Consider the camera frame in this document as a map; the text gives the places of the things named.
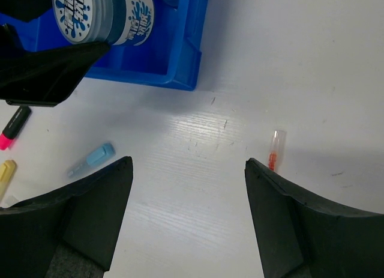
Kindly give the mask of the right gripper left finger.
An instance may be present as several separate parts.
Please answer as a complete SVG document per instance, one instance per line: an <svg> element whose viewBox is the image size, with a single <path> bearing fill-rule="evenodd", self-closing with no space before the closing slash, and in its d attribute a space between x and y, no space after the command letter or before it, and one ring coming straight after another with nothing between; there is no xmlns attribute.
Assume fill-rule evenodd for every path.
<svg viewBox="0 0 384 278"><path fill-rule="evenodd" d="M1 209L2 277L103 277L133 183L125 156L54 191Z"/></svg>

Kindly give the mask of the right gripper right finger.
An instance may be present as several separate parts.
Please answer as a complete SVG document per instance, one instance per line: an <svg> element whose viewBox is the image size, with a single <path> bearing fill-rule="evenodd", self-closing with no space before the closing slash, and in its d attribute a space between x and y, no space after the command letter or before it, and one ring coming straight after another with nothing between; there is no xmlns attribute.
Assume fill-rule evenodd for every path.
<svg viewBox="0 0 384 278"><path fill-rule="evenodd" d="M323 198L255 159L245 183L265 277L382 277L383 215Z"/></svg>

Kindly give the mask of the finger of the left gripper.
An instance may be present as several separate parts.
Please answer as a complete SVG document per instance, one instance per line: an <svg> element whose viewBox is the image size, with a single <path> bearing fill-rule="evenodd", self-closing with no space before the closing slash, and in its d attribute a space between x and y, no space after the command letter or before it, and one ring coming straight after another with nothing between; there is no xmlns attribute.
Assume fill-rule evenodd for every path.
<svg viewBox="0 0 384 278"><path fill-rule="evenodd" d="M54 107L65 101L89 69L110 50L90 42L30 52L14 26L1 26L1 100L9 105Z"/></svg>

